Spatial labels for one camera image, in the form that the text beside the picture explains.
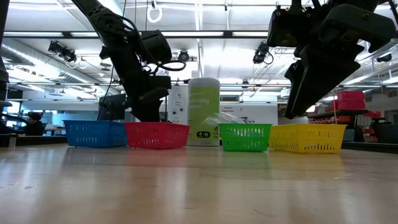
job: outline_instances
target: plastic bag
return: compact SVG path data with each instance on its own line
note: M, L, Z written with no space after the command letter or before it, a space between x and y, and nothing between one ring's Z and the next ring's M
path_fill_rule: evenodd
M246 124L241 118L228 113L214 113L214 116L206 118L203 123L210 126L217 126L219 124Z

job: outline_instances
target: monitor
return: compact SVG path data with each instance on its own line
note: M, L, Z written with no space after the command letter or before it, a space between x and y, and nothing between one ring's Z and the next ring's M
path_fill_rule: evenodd
M98 116L98 120L112 121L117 119L124 119L125 110L126 110L126 94L107 96L105 98L101 97L99 99L98 112L100 114Z

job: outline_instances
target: person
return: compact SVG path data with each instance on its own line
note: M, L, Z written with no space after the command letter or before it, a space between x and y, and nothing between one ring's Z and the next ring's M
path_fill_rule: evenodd
M28 114L28 124L24 128L24 134L26 136L42 136L44 133L44 125L40 121L42 119L39 113Z

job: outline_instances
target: laboratory room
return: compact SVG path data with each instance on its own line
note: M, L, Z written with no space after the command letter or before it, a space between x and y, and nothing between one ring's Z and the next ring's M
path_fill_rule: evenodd
M397 223L397 3L1 0L0 223Z

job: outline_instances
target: green basket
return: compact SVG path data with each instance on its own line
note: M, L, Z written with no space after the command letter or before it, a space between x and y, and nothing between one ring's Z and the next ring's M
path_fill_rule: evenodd
M272 124L220 124L224 151L264 152Z

